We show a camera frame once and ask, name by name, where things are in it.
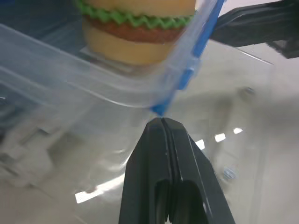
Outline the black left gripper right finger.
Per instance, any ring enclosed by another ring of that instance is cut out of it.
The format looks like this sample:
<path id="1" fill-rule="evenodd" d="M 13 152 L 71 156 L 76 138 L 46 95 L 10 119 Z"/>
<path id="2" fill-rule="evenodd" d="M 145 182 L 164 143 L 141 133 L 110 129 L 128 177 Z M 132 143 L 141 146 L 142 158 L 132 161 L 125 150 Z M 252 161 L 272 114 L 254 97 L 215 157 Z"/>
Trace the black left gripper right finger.
<path id="1" fill-rule="evenodd" d="M 233 224 L 235 220 L 209 159 L 185 127 L 172 119 L 163 124 L 179 175 L 169 219 L 172 224 Z"/>

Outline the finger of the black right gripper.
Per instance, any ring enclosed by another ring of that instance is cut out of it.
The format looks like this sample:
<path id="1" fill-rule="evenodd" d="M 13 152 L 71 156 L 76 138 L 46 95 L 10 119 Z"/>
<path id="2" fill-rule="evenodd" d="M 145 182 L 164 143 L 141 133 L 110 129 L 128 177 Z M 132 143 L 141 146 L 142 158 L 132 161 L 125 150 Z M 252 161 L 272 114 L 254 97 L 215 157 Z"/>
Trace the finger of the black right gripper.
<path id="1" fill-rule="evenodd" d="M 211 39 L 232 47 L 266 43 L 286 59 L 299 56 L 299 2 L 238 7 L 221 15 Z"/>

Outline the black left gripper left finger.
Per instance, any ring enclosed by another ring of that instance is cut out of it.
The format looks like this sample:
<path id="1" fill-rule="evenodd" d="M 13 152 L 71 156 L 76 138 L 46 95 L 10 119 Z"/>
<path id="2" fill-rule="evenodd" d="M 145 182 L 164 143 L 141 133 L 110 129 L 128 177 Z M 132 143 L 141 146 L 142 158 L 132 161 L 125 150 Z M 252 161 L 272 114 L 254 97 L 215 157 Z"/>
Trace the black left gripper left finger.
<path id="1" fill-rule="evenodd" d="M 150 121 L 126 165 L 120 224 L 163 224 L 168 217 L 170 165 L 161 118 Z"/>

